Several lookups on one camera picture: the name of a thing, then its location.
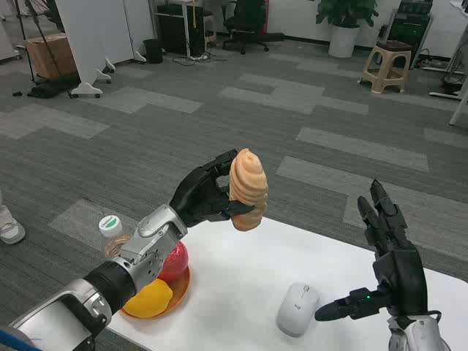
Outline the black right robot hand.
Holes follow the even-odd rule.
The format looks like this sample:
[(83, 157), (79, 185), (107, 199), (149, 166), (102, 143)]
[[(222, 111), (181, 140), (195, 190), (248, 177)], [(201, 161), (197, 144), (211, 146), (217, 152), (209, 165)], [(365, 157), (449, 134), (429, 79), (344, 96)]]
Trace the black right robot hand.
[(345, 317), (357, 320), (378, 314), (382, 308), (392, 317), (422, 315), (428, 311), (422, 260), (406, 236), (407, 223), (401, 209), (377, 179), (372, 181), (370, 193), (374, 205), (360, 196), (358, 210), (366, 225), (366, 240), (377, 250), (372, 264), (377, 289), (353, 290), (347, 297), (320, 307), (314, 315), (319, 322)]

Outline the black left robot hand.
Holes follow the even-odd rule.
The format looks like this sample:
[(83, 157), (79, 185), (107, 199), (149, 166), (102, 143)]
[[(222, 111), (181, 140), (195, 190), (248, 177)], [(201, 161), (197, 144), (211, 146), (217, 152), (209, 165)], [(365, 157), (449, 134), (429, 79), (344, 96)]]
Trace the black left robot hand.
[(179, 184), (170, 207), (187, 227), (204, 221), (227, 221), (254, 210), (251, 205), (231, 200), (229, 187), (217, 183), (218, 178), (229, 175), (237, 155), (236, 149), (224, 152), (209, 163), (196, 167)]

